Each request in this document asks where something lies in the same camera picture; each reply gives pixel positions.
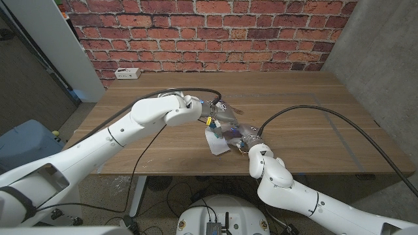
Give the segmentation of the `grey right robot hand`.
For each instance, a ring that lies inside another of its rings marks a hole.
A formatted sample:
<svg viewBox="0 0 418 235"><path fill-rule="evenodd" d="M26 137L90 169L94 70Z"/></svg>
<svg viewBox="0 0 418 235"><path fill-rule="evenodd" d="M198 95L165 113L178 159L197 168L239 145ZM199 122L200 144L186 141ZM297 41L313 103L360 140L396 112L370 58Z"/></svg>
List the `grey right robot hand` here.
<svg viewBox="0 0 418 235"><path fill-rule="evenodd" d="M238 127L231 127L223 133L228 145L237 147L241 150L250 150L257 144L262 144L264 141L258 135L258 128L241 124Z"/></svg>

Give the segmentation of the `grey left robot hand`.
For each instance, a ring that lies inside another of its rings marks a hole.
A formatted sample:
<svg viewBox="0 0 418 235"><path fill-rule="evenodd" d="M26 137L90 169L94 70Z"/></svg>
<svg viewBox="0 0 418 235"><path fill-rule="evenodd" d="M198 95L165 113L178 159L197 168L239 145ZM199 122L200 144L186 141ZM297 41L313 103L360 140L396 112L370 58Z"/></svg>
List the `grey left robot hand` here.
<svg viewBox="0 0 418 235"><path fill-rule="evenodd" d="M202 118L207 118L206 124L215 129L221 127L221 122L228 123L232 127L238 126L238 121L232 108L224 101L212 104L210 101L201 100Z"/></svg>

